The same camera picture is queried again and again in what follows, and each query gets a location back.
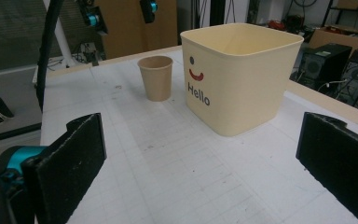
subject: grid pattern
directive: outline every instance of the grid pattern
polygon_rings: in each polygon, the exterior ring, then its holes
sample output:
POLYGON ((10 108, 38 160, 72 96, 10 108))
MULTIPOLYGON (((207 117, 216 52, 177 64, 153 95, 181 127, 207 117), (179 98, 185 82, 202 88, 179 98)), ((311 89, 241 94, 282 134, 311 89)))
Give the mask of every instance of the grid pattern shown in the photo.
POLYGON ((138 59, 48 77, 42 145, 69 120, 103 117, 107 160, 69 223, 358 223, 295 157, 305 111, 358 125, 286 92, 276 118, 220 136, 186 106, 182 51, 165 55, 161 103, 146 99, 138 59))

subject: table surface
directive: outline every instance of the table surface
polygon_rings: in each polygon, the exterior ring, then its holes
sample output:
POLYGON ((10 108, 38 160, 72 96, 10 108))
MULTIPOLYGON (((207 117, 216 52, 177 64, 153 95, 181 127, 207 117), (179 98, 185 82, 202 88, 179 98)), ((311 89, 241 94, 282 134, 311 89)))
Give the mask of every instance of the table surface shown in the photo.
POLYGON ((72 119, 103 119, 107 159, 69 223, 358 223, 296 159, 305 111, 356 133, 358 111, 287 90, 274 119, 223 137, 186 106, 180 47, 48 75, 42 146, 72 119), (174 60, 172 97, 160 103, 146 99, 136 64, 154 54, 174 60))

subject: plastic bin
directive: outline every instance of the plastic bin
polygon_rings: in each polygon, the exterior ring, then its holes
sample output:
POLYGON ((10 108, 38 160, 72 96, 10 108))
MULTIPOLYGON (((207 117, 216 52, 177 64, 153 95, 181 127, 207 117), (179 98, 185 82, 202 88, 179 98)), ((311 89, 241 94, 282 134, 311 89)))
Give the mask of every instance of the plastic bin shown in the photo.
POLYGON ((303 38, 247 23, 181 33, 186 104, 233 136, 275 117, 303 38))

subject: beige paper cup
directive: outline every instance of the beige paper cup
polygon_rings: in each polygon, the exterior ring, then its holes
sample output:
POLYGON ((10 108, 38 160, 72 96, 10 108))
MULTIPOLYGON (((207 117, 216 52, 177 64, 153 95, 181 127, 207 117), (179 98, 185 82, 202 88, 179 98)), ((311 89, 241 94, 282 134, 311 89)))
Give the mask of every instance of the beige paper cup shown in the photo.
POLYGON ((147 57, 138 62, 148 100, 160 102, 171 97, 172 63, 166 56, 147 57))

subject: smiley face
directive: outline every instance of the smiley face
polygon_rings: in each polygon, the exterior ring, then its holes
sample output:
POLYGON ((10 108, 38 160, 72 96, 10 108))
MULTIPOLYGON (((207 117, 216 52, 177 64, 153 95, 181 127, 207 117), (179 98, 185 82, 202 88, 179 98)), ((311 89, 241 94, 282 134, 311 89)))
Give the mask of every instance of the smiley face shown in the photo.
MULTIPOLYGON (((190 63, 194 65, 194 58, 190 56, 190 63)), ((188 72, 190 73, 191 77, 196 81, 202 81, 203 80, 203 73, 200 73, 199 75, 194 75, 193 71, 191 71, 191 68, 188 69, 188 72)))

